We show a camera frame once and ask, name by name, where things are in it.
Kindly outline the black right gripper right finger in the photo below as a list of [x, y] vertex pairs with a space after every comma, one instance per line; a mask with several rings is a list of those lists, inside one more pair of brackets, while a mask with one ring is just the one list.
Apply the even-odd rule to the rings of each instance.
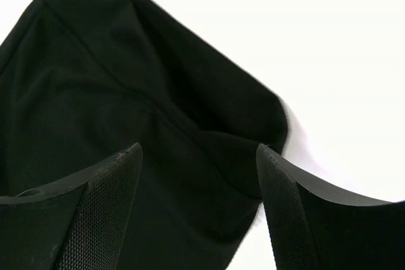
[[404, 203], [335, 186], [265, 145], [259, 186], [278, 269], [403, 269]]

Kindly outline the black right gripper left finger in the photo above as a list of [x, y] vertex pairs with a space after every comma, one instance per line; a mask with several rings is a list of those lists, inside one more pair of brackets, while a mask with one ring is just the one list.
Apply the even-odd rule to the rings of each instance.
[[134, 201], [140, 144], [51, 183], [1, 197], [2, 269], [115, 269]]

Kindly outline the black skirt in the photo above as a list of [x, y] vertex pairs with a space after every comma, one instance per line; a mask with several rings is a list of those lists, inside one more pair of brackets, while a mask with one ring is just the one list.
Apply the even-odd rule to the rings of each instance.
[[134, 143], [119, 269], [226, 269], [261, 203], [280, 99], [151, 0], [33, 0], [1, 45], [1, 193]]

